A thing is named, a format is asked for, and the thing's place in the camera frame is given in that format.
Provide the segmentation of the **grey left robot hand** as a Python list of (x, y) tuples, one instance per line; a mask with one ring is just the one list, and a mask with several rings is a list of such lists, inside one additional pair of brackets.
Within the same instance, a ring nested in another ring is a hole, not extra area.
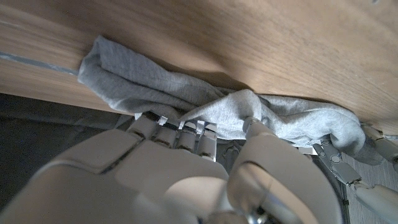
[[(372, 146), (397, 170), (397, 145), (385, 138), (381, 131), (363, 125), (362, 129)], [(383, 185), (368, 185), (362, 177), (346, 162), (331, 141), (313, 145), (318, 157), (328, 170), (343, 184), (350, 187), (356, 199), (370, 211), (389, 223), (397, 223), (397, 191)]]

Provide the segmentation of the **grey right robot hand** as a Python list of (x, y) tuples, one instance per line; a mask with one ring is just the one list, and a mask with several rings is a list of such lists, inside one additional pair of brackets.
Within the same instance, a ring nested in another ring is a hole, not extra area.
[(1, 212), (2, 223), (341, 223), (323, 172), (258, 119), (230, 171), (206, 129), (198, 154), (141, 116), (98, 134), (39, 169)]

